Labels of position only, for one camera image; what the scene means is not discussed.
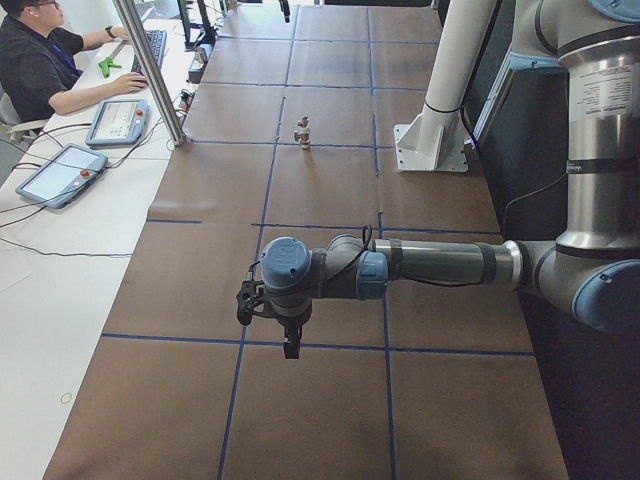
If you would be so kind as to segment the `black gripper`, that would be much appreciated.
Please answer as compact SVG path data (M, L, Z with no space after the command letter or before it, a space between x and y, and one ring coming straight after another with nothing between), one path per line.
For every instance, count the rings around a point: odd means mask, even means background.
M300 304L293 307L274 306L276 321L284 327L283 351L288 360L298 359L302 338L302 326L312 314L312 304Z

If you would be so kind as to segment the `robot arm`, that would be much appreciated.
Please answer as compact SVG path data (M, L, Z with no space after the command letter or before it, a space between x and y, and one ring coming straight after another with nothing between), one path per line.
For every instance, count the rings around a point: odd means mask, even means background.
M289 1L288 0L279 0L279 6L280 6L280 11L281 11L281 13L283 15L283 18L284 18L284 22L285 23L289 23L290 22L290 16L291 16Z
M569 75L567 226L553 241L440 243L340 235L308 249L268 243L237 295L237 317L273 318L299 355L316 298L380 299L407 279L443 287L502 284L536 294L598 331L639 329L639 5L520 1L515 64Z

